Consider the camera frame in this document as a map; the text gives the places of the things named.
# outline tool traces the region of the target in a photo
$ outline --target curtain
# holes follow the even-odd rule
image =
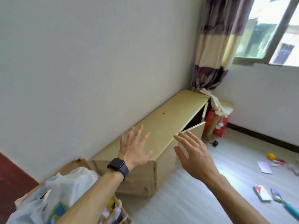
[[[206,0],[192,87],[215,89],[233,62],[254,0]]]

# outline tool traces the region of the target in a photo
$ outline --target cabinet top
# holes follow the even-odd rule
[[[162,154],[173,142],[173,135],[185,128],[209,98],[191,90],[182,90],[135,125],[135,129],[144,125],[140,138],[147,132],[151,133],[144,146],[144,152],[153,151],[151,160],[156,160]],[[92,160],[110,161],[117,157],[119,147],[120,137],[99,151]]]

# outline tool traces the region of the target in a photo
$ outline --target person's left hand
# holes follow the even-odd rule
[[[146,164],[151,158],[152,151],[143,153],[144,144],[150,136],[150,133],[148,132],[141,140],[139,140],[142,130],[143,125],[141,125],[138,131],[134,134],[133,127],[128,134],[126,143],[124,135],[121,135],[121,147],[119,149],[118,158],[125,162],[130,172],[135,167]]]

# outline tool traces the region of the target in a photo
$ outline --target dark brown baseboard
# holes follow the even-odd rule
[[[243,134],[247,134],[247,135],[249,135],[251,137],[260,139],[262,141],[266,141],[266,142],[269,142],[271,144],[277,145],[279,147],[285,148],[285,149],[290,150],[292,152],[299,153],[299,146],[296,146],[296,145],[293,145],[293,144],[290,144],[290,143],[278,140],[276,138],[273,138],[273,137],[270,137],[270,136],[267,136],[267,135],[255,132],[255,131],[251,131],[249,129],[237,126],[237,125],[232,124],[232,123],[227,123],[227,127],[230,128],[230,129],[232,129],[232,130],[241,132]]]

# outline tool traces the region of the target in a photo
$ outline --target dark purple curtain section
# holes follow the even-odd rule
[[[206,0],[204,22],[201,27],[203,34],[241,35],[254,0]]]
[[[226,76],[227,71],[223,70],[223,67],[215,69],[212,67],[199,67],[195,66],[194,80],[196,88],[206,88],[207,90],[214,90]]]

